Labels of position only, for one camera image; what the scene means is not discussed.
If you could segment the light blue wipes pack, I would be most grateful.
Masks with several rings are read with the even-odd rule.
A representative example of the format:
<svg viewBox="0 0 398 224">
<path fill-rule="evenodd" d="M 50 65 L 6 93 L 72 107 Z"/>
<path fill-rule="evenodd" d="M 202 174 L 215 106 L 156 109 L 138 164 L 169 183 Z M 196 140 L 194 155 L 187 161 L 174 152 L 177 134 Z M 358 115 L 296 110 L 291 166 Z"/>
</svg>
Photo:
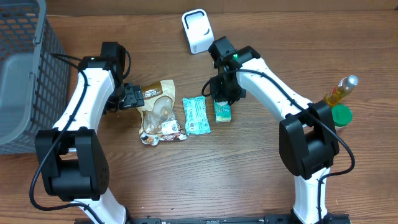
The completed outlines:
<svg viewBox="0 0 398 224">
<path fill-rule="evenodd" d="M 204 96 L 184 98 L 182 100 L 185 112 L 185 129 L 187 135 L 211 133 L 206 113 L 206 99 Z"/>
</svg>

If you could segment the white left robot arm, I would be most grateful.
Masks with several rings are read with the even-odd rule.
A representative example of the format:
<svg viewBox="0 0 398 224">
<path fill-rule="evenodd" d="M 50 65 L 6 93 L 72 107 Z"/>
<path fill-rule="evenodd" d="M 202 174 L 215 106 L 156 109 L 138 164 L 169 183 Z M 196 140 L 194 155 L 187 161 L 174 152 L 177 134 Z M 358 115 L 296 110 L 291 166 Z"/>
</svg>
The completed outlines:
<svg viewBox="0 0 398 224">
<path fill-rule="evenodd" d="M 141 86 L 125 83 L 131 56 L 118 42 L 103 42 L 99 56 L 75 65 L 78 81 L 66 110 L 35 137 L 39 166 L 29 188 L 41 211 L 78 207 L 90 223 L 132 223 L 109 189 L 109 164 L 98 139 L 102 115 L 144 106 Z"/>
</svg>

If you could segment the teal tissue pack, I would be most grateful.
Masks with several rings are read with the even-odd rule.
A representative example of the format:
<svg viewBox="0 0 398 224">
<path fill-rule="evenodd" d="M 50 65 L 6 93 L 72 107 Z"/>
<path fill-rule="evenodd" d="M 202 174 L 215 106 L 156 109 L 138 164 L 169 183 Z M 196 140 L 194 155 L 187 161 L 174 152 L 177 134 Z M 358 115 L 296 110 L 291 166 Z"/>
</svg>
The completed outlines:
<svg viewBox="0 0 398 224">
<path fill-rule="evenodd" d="M 232 120 L 231 106 L 227 101 L 214 101 L 215 122 L 228 123 Z"/>
</svg>

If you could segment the yellow bottle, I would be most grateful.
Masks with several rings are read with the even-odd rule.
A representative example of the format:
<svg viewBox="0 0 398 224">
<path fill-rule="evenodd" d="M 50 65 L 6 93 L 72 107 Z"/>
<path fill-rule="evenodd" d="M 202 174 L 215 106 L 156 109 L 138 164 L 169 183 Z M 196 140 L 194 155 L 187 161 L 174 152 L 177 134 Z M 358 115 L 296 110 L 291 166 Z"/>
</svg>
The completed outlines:
<svg viewBox="0 0 398 224">
<path fill-rule="evenodd" d="M 359 83 L 356 75 L 344 77 L 334 89 L 327 93 L 323 101 L 329 105 L 330 108 L 336 106 L 344 97 L 348 96 Z"/>
</svg>

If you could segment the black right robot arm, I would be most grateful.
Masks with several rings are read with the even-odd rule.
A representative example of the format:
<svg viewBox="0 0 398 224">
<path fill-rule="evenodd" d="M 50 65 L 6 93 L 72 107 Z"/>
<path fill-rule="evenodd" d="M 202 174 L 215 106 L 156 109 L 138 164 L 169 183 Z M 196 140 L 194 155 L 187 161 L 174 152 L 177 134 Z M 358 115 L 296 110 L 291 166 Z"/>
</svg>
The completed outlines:
<svg viewBox="0 0 398 224">
<path fill-rule="evenodd" d="M 325 206 L 326 178 L 339 153 L 329 106 L 312 103 L 280 80 L 252 47 L 236 50 L 222 37 L 209 49 L 218 74 L 206 87 L 216 102 L 232 105 L 250 92 L 279 123 L 279 154 L 294 176 L 292 223 L 331 223 Z"/>
</svg>

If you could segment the green lid jar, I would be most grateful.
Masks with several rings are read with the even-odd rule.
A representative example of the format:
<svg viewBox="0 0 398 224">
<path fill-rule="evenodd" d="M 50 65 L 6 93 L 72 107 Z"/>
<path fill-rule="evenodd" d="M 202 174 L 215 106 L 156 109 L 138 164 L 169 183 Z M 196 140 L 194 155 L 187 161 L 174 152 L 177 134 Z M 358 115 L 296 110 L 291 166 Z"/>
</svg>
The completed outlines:
<svg viewBox="0 0 398 224">
<path fill-rule="evenodd" d="M 350 124 L 353 114 L 346 105 L 336 105 L 331 109 L 333 121 L 336 127 L 342 128 Z"/>
</svg>

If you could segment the brown snack packet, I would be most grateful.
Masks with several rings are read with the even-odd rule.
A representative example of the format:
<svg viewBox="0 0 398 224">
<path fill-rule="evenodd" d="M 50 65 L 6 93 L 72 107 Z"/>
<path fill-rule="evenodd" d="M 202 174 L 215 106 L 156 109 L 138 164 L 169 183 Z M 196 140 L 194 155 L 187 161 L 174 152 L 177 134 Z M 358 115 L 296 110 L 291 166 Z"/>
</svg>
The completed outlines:
<svg viewBox="0 0 398 224">
<path fill-rule="evenodd" d="M 175 112 L 175 84 L 161 80 L 142 89 L 144 106 L 141 114 L 140 139 L 143 144 L 156 146 L 161 141 L 184 141 L 186 131 L 181 127 Z"/>
</svg>

